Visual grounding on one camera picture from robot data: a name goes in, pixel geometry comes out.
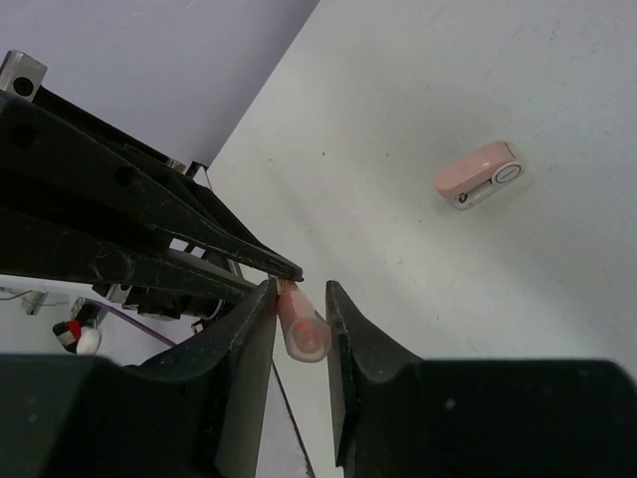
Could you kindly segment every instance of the pink cylindrical object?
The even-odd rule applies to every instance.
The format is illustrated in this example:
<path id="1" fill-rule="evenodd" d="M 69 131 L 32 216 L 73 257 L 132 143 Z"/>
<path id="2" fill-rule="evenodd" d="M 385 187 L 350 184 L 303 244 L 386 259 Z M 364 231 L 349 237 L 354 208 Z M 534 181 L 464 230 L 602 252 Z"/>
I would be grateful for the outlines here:
<path id="1" fill-rule="evenodd" d="M 305 362 L 323 360 L 331 345 L 329 326 L 296 283 L 277 279 L 277 286 L 277 312 L 288 355 Z"/>

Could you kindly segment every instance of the screw hole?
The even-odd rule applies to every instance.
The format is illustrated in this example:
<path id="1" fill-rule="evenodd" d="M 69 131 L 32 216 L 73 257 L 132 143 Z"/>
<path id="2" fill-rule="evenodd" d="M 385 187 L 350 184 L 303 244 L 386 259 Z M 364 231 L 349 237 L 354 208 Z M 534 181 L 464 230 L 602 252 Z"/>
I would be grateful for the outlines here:
<path id="1" fill-rule="evenodd" d="M 9 139 L 12 144 L 29 149 L 40 142 L 38 131 L 30 124 L 16 124 L 9 130 Z"/>
<path id="2" fill-rule="evenodd" d="M 35 90 L 33 82 L 25 77 L 16 78 L 13 82 L 13 90 L 21 97 L 29 97 Z"/>
<path id="3" fill-rule="evenodd" d="M 115 182 L 118 186 L 129 187 L 139 182 L 140 177 L 134 167 L 120 167 L 114 175 Z"/>

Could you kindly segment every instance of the pink object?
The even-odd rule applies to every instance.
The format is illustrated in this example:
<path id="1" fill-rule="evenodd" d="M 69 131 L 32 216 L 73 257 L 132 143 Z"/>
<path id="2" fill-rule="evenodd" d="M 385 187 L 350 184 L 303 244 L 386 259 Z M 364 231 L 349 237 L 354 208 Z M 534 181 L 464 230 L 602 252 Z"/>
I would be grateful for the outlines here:
<path id="1" fill-rule="evenodd" d="M 509 163 L 518 164 L 507 144 L 504 141 L 491 142 L 439 171 L 435 186 L 443 197 L 453 199 L 492 180 L 493 176 L 497 177 L 498 169 Z M 519 175 L 522 169 L 515 171 Z M 503 177 L 501 184 L 515 177 Z"/>
<path id="2" fill-rule="evenodd" d="M 288 355 L 305 362 L 323 360 L 331 345 L 329 326 L 296 283 L 277 279 L 277 287 L 277 313 Z"/>

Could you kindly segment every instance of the purple cable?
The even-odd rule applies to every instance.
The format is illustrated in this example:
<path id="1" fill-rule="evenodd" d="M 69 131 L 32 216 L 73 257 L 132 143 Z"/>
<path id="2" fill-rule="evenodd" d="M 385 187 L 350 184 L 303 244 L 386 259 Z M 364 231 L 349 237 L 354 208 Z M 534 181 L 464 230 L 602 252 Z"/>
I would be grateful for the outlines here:
<path id="1" fill-rule="evenodd" d="M 128 322 L 133 327 L 135 327 L 137 329 L 140 329 L 142 332 L 146 332 L 151 337 L 159 340 L 160 342 L 162 342 L 163 344 L 165 344 L 165 345 L 167 345 L 169 347 L 175 347 L 177 345 L 177 343 L 173 342 L 171 339 L 167 339 L 162 334 L 154 331 L 150 327 L 145 326 L 140 321 L 135 320 L 133 317 L 129 316 L 128 314 L 125 314 L 124 312 L 122 312 L 120 309 L 118 309 L 116 307 L 113 307 L 113 306 L 110 306 L 108 304 L 104 304 L 103 302 L 98 302 L 98 301 L 90 301 L 90 302 L 92 302 L 93 304 L 95 304 L 97 306 L 100 306 L 105 311 L 109 311 L 111 314 L 113 314 L 115 316 L 118 316 L 120 319 L 124 320 L 125 322 Z"/>

